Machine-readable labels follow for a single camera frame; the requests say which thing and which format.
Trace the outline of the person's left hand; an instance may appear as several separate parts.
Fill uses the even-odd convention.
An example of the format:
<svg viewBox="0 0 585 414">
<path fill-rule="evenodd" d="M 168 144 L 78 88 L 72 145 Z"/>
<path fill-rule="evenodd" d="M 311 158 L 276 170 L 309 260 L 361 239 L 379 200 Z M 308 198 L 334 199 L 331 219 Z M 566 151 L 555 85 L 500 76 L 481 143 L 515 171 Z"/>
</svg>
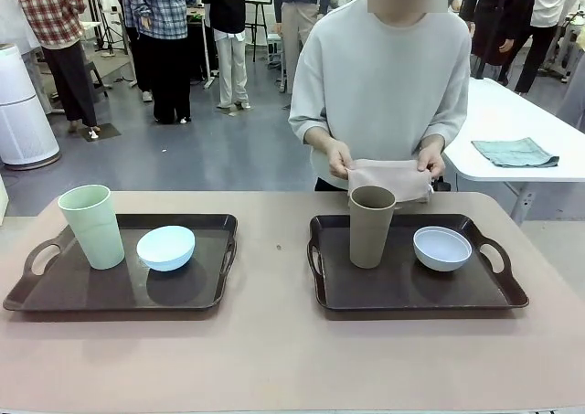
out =
<svg viewBox="0 0 585 414">
<path fill-rule="evenodd" d="M 419 152 L 417 168 L 420 172 L 428 171 L 433 179 L 443 176 L 446 166 L 441 148 L 435 145 L 423 147 Z"/>
</svg>

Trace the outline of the person's right hand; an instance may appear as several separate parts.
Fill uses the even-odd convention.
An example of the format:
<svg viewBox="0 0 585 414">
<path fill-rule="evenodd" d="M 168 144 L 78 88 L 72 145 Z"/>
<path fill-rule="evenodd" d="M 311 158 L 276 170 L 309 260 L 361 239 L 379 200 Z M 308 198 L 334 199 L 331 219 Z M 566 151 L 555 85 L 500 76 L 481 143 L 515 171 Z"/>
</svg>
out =
<svg viewBox="0 0 585 414">
<path fill-rule="evenodd" d="M 328 140 L 325 149 L 330 174 L 339 179 L 347 180 L 348 170 L 353 165 L 349 147 L 345 143 L 331 138 Z"/>
</svg>

